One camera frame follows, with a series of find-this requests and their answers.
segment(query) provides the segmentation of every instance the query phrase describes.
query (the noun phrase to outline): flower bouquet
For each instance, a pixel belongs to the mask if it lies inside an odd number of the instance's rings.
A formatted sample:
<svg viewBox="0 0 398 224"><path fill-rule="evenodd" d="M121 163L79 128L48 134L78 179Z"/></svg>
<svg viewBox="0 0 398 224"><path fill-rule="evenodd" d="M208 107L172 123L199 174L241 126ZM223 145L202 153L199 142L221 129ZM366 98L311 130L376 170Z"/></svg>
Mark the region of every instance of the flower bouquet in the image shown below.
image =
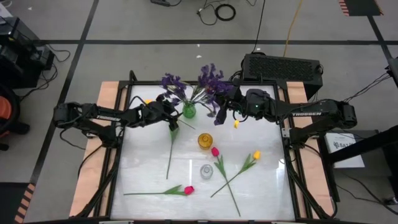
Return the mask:
<svg viewBox="0 0 398 224"><path fill-rule="evenodd" d="M209 117L216 115L215 95L227 94L232 88L231 85L224 83L221 79L224 77L223 71L216 71L212 63L201 68L201 75L198 76L198 85L192 86L181 81L181 77L166 73L162 78L162 88L166 90L164 96L172 100L172 104L177 106L183 103L182 114L186 118L193 118L196 115L195 105L199 104L209 110ZM188 97L185 94L187 86L193 89L192 95Z"/></svg>

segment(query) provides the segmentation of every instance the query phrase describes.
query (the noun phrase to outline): red object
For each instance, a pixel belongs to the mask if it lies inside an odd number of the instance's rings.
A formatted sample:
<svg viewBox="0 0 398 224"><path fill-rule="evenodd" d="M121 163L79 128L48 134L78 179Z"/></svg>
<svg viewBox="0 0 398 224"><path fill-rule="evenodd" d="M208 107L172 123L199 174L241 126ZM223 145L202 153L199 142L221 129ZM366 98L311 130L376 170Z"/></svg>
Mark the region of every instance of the red object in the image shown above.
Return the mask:
<svg viewBox="0 0 398 224"><path fill-rule="evenodd" d="M218 149L217 149L216 147L213 147L213 148L211 149L211 153L212 153L212 155L215 156L215 157L217 157L217 156L220 154L220 152L218 151Z"/></svg>
<svg viewBox="0 0 398 224"><path fill-rule="evenodd" d="M11 104L5 99L5 97L0 96L0 118L8 119L11 115ZM9 134L9 131L6 131L3 134L0 134L0 138Z"/></svg>
<svg viewBox="0 0 398 224"><path fill-rule="evenodd" d="M188 187L185 187L184 193L185 193L186 195L190 195L190 194L192 194L192 192L193 192L194 190L195 190L195 189L194 189L192 186L188 186Z"/></svg>

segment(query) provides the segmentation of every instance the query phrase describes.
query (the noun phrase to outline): yellow cable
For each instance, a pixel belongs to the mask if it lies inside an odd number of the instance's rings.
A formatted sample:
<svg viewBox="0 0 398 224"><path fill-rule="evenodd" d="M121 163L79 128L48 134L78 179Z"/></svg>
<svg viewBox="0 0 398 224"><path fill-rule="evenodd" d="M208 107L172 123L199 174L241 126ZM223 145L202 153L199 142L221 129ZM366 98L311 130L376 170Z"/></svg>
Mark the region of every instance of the yellow cable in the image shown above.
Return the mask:
<svg viewBox="0 0 398 224"><path fill-rule="evenodd" d="M292 27L293 27L294 21L296 20L297 14L299 14L299 11L300 11L301 4L302 4L302 3L303 3L303 0L300 0L300 3L298 4L297 9L296 9L296 12L295 12L294 17L293 17L293 21L292 21L292 23L291 23L291 25L290 25L290 27L289 27L289 32L287 33L287 38L286 38L286 44L285 44L285 50L284 50L284 57L285 57L285 55L286 55L287 45L289 44L290 31L292 30Z"/></svg>

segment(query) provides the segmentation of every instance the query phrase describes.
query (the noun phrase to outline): red tulip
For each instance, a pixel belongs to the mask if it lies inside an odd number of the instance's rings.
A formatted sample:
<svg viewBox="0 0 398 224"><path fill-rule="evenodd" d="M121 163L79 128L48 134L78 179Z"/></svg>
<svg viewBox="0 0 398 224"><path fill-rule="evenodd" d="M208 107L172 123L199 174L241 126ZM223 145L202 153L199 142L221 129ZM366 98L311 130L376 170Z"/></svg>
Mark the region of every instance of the red tulip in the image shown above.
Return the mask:
<svg viewBox="0 0 398 224"><path fill-rule="evenodd" d="M192 186L188 186L188 187L185 187L184 193L185 193L186 195L190 195L190 194L192 194L192 192L193 192L194 190L195 190L195 189L194 189Z"/></svg>
<svg viewBox="0 0 398 224"><path fill-rule="evenodd" d="M215 157L217 157L217 156L220 154L220 152L218 151L218 149L217 149L216 147L213 147L213 148L211 149L211 153L212 153L212 155L215 156Z"/></svg>

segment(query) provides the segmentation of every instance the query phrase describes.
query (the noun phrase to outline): orange object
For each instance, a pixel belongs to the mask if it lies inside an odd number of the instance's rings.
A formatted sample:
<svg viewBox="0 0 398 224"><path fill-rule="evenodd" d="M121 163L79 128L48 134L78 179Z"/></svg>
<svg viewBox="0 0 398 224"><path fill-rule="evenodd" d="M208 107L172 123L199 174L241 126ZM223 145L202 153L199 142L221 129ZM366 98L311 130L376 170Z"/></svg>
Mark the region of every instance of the orange object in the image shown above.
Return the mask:
<svg viewBox="0 0 398 224"><path fill-rule="evenodd" d="M11 104L5 99L5 97L0 96L0 118L8 119L11 115ZM9 134L9 131L6 131L3 134L0 134L0 138Z"/></svg>
<svg viewBox="0 0 398 224"><path fill-rule="evenodd" d="M198 137L199 147L203 150L208 150L213 144L213 137L208 133L203 133Z"/></svg>

